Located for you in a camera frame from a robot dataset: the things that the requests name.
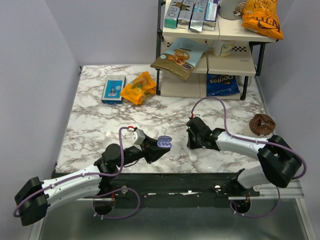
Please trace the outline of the purple earbud charging case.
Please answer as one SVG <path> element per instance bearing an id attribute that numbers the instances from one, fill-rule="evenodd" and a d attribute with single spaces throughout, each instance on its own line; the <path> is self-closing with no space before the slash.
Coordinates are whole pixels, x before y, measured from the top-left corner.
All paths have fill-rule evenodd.
<path id="1" fill-rule="evenodd" d="M 172 141 L 172 138 L 170 136 L 161 135 L 157 139 L 157 146 L 159 148 L 170 149 L 172 147 L 171 141 Z"/>

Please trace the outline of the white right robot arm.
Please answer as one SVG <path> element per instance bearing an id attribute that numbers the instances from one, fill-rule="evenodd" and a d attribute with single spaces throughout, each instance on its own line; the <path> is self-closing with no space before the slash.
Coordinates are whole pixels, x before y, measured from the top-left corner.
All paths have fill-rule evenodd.
<path id="1" fill-rule="evenodd" d="M 191 150 L 227 151 L 259 161 L 259 166 L 239 170 L 227 184 L 236 196 L 243 195 L 254 186 L 268 183 L 278 188 L 286 188 L 303 164 L 278 135 L 261 140 L 231 135 L 223 128 L 211 130 L 199 117 L 190 118 L 186 126 L 187 147 Z"/>

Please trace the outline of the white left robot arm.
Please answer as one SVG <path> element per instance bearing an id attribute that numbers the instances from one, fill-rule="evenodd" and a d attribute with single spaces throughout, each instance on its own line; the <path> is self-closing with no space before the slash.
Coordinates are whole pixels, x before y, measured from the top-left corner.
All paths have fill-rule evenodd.
<path id="1" fill-rule="evenodd" d="M 145 159 L 148 164 L 159 160 L 172 147 L 170 136 L 153 139 L 147 135 L 133 138 L 134 145 L 123 148 L 121 144 L 107 146 L 101 157 L 90 166 L 62 177 L 40 180 L 29 179 L 14 197 L 15 218 L 20 218 L 23 226 L 32 225 L 43 219 L 54 208 L 81 198 L 104 198 L 116 192 L 129 191 L 111 184 L 126 165 Z"/>

